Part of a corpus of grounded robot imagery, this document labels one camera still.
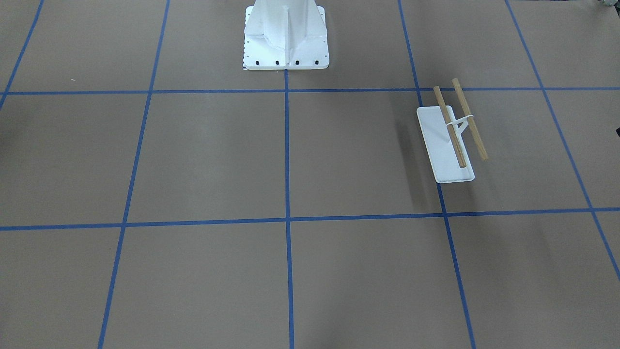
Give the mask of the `white rack base tray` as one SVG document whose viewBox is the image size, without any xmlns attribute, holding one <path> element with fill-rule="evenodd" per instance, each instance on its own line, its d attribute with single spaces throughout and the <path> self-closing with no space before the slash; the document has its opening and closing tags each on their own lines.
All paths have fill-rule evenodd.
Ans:
<svg viewBox="0 0 620 349">
<path fill-rule="evenodd" d="M 456 117 L 452 107 L 447 106 L 447 108 L 454 121 Z M 436 182 L 446 184 L 474 180 L 475 173 L 463 139 L 459 143 L 465 157 L 466 167 L 459 168 L 440 107 L 417 108 L 417 117 Z"/>
</svg>

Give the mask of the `front wooden rack bar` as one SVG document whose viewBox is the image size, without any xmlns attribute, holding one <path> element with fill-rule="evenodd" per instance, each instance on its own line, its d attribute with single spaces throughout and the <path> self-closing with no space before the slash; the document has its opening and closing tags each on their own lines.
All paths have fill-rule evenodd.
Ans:
<svg viewBox="0 0 620 349">
<path fill-rule="evenodd" d="M 438 102 L 438 106 L 440 107 L 441 115 L 442 115 L 442 117 L 444 119 L 444 122 L 446 124 L 448 135 L 449 135 L 449 137 L 451 139 L 452 148 L 453 148 L 453 150 L 455 152 L 455 156 L 457 158 L 459 168 L 465 168 L 466 167 L 466 161 L 465 161 L 465 157 L 463 155 L 462 147 L 461 147 L 461 145 L 459 143 L 458 135 L 456 134 L 456 130 L 454 128 L 454 124 L 452 124 L 452 119 L 451 119 L 451 116 L 450 116 L 450 114 L 448 112 L 447 104 L 445 103 L 445 100 L 444 100 L 443 95 L 441 93 L 441 89 L 440 89 L 439 86 L 434 86 L 433 91 L 434 91 L 434 95 L 436 97 L 436 100 Z"/>
</svg>

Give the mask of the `wooden rack bar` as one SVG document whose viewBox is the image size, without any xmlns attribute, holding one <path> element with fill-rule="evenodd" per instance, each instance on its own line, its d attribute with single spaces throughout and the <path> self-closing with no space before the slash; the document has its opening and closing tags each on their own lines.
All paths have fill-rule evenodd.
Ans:
<svg viewBox="0 0 620 349">
<path fill-rule="evenodd" d="M 482 141 L 478 126 L 475 122 L 474 115 L 465 97 L 462 86 L 458 78 L 452 78 L 451 82 L 457 94 L 457 98 L 458 98 L 459 104 L 461 105 L 463 113 L 465 113 L 465 116 L 468 117 L 468 124 L 469 124 L 469 127 L 471 128 L 472 137 L 476 144 L 476 148 L 478 149 L 479 156 L 483 161 L 487 161 L 489 160 L 489 155 Z"/>
<path fill-rule="evenodd" d="M 440 107 L 441 115 L 442 115 L 442 117 L 444 119 L 444 122 L 446 124 L 448 135 L 449 135 L 449 137 L 451 139 L 452 148 L 453 148 L 453 150 L 455 152 L 455 156 L 457 158 L 459 168 L 465 168 L 466 167 L 466 161 L 465 161 L 465 157 L 463 155 L 462 147 L 461 147 L 461 145 L 459 143 L 458 135 L 456 134 L 456 130 L 454 128 L 454 124 L 452 124 L 452 119 L 451 119 L 451 116 L 450 116 L 450 114 L 448 112 L 447 104 L 445 103 L 445 100 L 444 100 L 443 95 L 441 93 L 441 89 L 440 89 L 439 86 L 434 86 L 433 91 L 434 91 L 434 95 L 436 97 L 436 100 L 438 102 L 438 106 Z"/>
</svg>

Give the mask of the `rear wooden rack bar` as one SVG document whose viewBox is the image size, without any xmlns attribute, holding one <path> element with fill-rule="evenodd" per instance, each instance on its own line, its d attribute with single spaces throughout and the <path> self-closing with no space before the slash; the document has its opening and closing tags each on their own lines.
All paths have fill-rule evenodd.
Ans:
<svg viewBox="0 0 620 349">
<path fill-rule="evenodd" d="M 471 128 L 472 137 L 476 144 L 476 148 L 478 149 L 479 156 L 483 161 L 487 161 L 489 160 L 489 155 L 482 141 L 478 126 L 475 122 L 474 115 L 465 97 L 462 86 L 458 78 L 452 78 L 451 82 L 457 94 L 457 98 L 458 98 L 459 104 L 461 105 L 463 113 L 465 113 L 465 116 L 468 117 L 468 124 L 469 124 L 469 127 Z"/>
</svg>

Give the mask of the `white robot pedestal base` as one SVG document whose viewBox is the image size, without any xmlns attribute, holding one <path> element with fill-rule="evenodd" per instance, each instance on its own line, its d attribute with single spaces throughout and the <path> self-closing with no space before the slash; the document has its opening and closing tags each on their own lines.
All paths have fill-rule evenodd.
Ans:
<svg viewBox="0 0 620 349">
<path fill-rule="evenodd" d="M 243 68 L 328 68 L 325 17 L 325 9 L 314 0 L 255 1 L 245 9 Z"/>
</svg>

